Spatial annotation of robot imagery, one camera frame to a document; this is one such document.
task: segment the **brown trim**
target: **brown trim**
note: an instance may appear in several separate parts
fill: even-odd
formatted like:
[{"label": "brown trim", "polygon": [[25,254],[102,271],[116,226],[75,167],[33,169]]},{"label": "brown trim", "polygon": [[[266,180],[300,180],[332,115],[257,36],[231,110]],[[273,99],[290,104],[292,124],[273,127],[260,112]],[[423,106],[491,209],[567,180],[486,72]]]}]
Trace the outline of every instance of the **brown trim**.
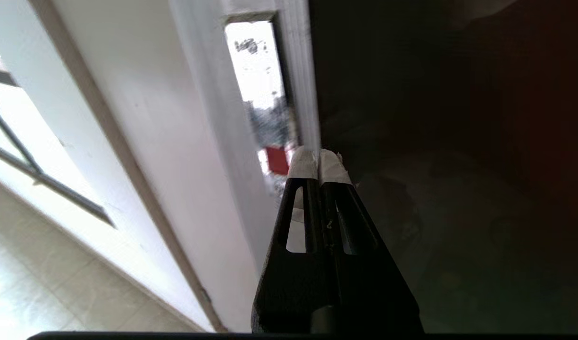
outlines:
[{"label": "brown trim", "polygon": [[121,165],[127,172],[132,185],[140,196],[142,203],[146,207],[151,219],[166,243],[170,253],[174,257],[181,273],[188,282],[190,288],[194,291],[194,295],[203,308],[209,322],[213,325],[213,329],[217,332],[227,332],[228,329],[224,327],[218,314],[215,312],[211,300],[207,297],[205,289],[196,276],[190,261],[182,250],[177,241],[174,230],[168,221],[166,215],[163,213],[155,194],[149,186],[144,173],[140,170],[134,155],[127,144],[127,141],[121,133],[121,129],[117,125],[112,112],[105,103],[102,94],[100,93],[94,79],[91,76],[79,50],[75,46],[75,42],[69,35],[62,18],[56,11],[56,7],[52,0],[30,0],[39,21],[45,30],[48,32],[54,47],[58,51],[61,59],[64,61],[68,71],[75,80],[79,90],[83,94],[86,102],[90,106],[94,117],[99,123],[100,128],[105,133],[105,136],[110,143],[110,146],[115,152]]}]

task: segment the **red object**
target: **red object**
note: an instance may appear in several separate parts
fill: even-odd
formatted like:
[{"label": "red object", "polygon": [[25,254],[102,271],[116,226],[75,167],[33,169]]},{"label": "red object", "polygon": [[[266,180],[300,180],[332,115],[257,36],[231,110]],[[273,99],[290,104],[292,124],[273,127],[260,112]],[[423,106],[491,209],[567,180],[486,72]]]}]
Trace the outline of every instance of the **red object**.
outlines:
[{"label": "red object", "polygon": [[289,164],[287,164],[287,156],[283,147],[274,148],[267,146],[266,155],[268,156],[268,167],[271,172],[278,175],[289,173]]}]

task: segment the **window frame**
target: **window frame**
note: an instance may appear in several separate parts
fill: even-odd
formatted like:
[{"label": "window frame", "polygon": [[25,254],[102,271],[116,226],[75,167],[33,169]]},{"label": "window frame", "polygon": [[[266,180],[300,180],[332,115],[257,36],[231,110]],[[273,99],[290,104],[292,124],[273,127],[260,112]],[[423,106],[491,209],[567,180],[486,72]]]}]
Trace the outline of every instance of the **window frame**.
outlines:
[{"label": "window frame", "polygon": [[[2,66],[0,66],[0,83],[20,87],[11,77],[10,73],[7,72],[5,69],[3,69]],[[23,157],[26,159],[26,162],[18,159],[17,157],[15,157],[14,155],[12,155],[11,153],[7,152],[2,148],[0,148],[0,160],[6,162],[13,168],[20,170],[24,174],[32,177],[36,181],[36,184],[45,185],[49,189],[53,190],[54,192],[58,193],[61,196],[64,196],[69,201],[75,203],[77,206],[80,206],[88,213],[91,213],[95,217],[101,219],[103,222],[106,222],[107,224],[110,224],[110,226],[113,226],[112,222],[108,218],[108,215],[106,215],[103,207],[92,202],[91,200],[79,194],[75,190],[71,189],[70,187],[67,187],[66,185],[60,183],[60,181],[43,172],[37,161],[35,161],[34,157],[23,145],[23,142],[19,140],[14,131],[12,131],[9,125],[6,124],[1,115],[0,115],[0,129],[6,135],[6,137],[8,137],[10,142],[12,142],[14,147],[17,150],[19,150],[19,152],[23,155]]]}]

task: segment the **window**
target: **window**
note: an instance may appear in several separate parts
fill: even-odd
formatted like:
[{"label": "window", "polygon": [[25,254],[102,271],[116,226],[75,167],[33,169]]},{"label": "window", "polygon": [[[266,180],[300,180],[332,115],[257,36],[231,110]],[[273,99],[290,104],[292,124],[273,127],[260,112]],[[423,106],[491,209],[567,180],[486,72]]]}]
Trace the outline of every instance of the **window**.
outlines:
[{"label": "window", "polygon": [[0,159],[110,223],[101,201],[80,174],[37,108],[0,59]]},{"label": "window", "polygon": [[297,119],[287,102],[272,13],[230,17],[226,43],[243,105],[257,140],[268,190],[279,203],[298,146]]}]

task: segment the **tiled floor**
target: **tiled floor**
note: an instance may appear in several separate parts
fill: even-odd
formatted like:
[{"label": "tiled floor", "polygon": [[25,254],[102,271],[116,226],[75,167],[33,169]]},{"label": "tiled floor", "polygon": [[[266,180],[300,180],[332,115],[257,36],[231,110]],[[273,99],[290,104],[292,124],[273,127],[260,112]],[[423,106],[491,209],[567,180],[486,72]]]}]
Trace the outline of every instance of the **tiled floor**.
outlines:
[{"label": "tiled floor", "polygon": [[0,187],[0,339],[42,331],[192,329]]}]

